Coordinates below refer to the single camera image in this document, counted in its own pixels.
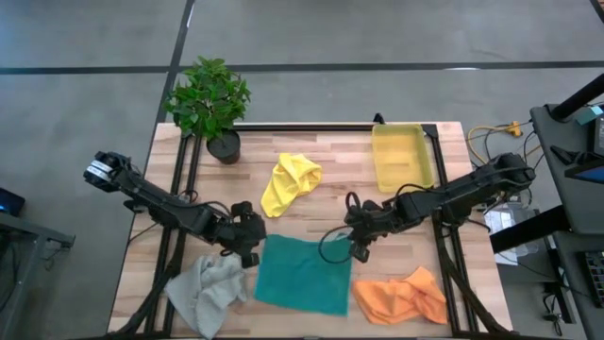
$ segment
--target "wooden table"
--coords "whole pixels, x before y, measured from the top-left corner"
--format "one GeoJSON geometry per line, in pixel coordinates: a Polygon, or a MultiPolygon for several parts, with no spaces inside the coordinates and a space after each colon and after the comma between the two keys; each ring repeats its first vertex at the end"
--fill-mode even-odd
{"type": "MultiPolygon", "coordinates": [[[[472,171],[461,123],[442,122],[437,125],[446,174],[449,180],[472,171]]],[[[340,226],[345,215],[344,196],[349,191],[361,200],[380,202],[392,197],[378,191],[369,132],[241,132],[242,157],[234,165],[222,165],[204,148],[197,170],[195,189],[198,201],[218,200],[228,206],[249,200],[255,211],[263,212],[260,198],[280,152],[303,153],[323,166],[323,180],[310,195],[299,197],[279,218],[266,218],[267,232],[319,240],[329,229],[340,226]]],[[[169,190],[174,172],[179,130],[172,124],[160,124],[149,157],[146,178],[169,190]]],[[[190,161],[191,150],[186,157],[190,161]]],[[[185,162],[185,176],[188,164],[185,162]]],[[[434,178],[437,179],[432,164],[434,178]]],[[[132,233],[152,224],[148,216],[137,216],[132,233]]],[[[122,277],[111,314],[109,330],[119,329],[130,318],[147,295],[153,280],[161,228],[151,229],[139,237],[126,252],[122,277]]],[[[501,287],[487,231],[473,224],[460,228],[461,242],[470,284],[485,307],[497,321],[512,328],[508,307],[501,287]]],[[[369,262],[353,262],[353,280],[405,278],[419,265],[430,270],[442,287],[440,266],[431,221],[397,235],[380,238],[370,247],[369,262]]],[[[256,248],[261,252],[262,245],[256,248]]],[[[188,237],[183,270],[200,255],[217,254],[219,246],[188,237]]],[[[253,292],[258,268],[250,268],[248,290],[253,292]]],[[[466,325],[461,295],[456,301],[462,325],[466,325]]],[[[164,315],[165,298],[160,304],[157,325],[164,315]]],[[[436,325],[423,317],[392,326],[367,322],[356,300],[350,296],[349,316],[337,317],[304,313],[265,304],[250,298],[245,304],[233,306],[217,336],[229,337],[401,337],[449,335],[448,325],[436,325]]],[[[195,336],[176,314],[173,336],[195,336]]]]}

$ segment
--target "green leaves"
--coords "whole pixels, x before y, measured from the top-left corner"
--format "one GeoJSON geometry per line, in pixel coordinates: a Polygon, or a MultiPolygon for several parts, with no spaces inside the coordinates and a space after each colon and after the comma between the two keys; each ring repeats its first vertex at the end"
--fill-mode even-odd
{"type": "Polygon", "coordinates": [[[183,132],[208,139],[222,136],[223,129],[244,118],[249,103],[247,83],[225,67],[223,59],[197,58],[199,63],[183,71],[187,78],[171,91],[163,108],[174,115],[183,132]]]}

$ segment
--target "concrete floor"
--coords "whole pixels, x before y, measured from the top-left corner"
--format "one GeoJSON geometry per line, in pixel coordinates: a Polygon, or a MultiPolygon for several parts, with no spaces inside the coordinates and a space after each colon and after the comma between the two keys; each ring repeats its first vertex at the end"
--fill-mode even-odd
{"type": "MultiPolygon", "coordinates": [[[[184,0],[8,0],[0,3],[0,67],[168,65],[184,0]]],[[[205,0],[181,59],[227,62],[604,60],[604,25],[587,0],[205,0]]],[[[602,69],[245,74],[246,120],[461,121],[466,129],[525,122],[602,69]]],[[[166,75],[0,76],[0,186],[27,199],[24,218],[76,234],[42,271],[23,339],[105,331],[132,214],[124,197],[84,183],[97,150],[146,161],[166,75]]],[[[493,154],[522,139],[495,135],[493,154]]],[[[529,159],[534,164],[538,153],[529,159]]],[[[542,210],[560,203],[545,163],[532,186],[542,210]]],[[[517,331],[554,336],[537,286],[504,287],[517,331]]],[[[565,335],[583,338],[580,327],[565,335]]]]}

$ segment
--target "yellow cloth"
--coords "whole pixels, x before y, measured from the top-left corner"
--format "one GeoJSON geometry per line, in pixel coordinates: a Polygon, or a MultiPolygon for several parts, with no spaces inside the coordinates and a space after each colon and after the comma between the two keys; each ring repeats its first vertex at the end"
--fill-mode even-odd
{"type": "Polygon", "coordinates": [[[294,198],[306,195],[321,181],[323,168],[304,155],[282,153],[260,202],[268,217],[279,217],[294,198]]]}
{"type": "Polygon", "coordinates": [[[356,280],[352,295],[374,324],[393,325],[418,315],[446,324],[445,296],[424,267],[404,280],[356,280]]]}

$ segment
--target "orange cloth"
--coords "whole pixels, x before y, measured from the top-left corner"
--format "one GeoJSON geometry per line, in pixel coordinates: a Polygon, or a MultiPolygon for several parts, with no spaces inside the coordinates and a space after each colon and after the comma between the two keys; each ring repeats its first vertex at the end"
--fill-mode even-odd
{"type": "Polygon", "coordinates": [[[445,296],[424,267],[404,280],[356,280],[352,295],[374,324],[393,325],[418,315],[446,324],[445,296]]]}

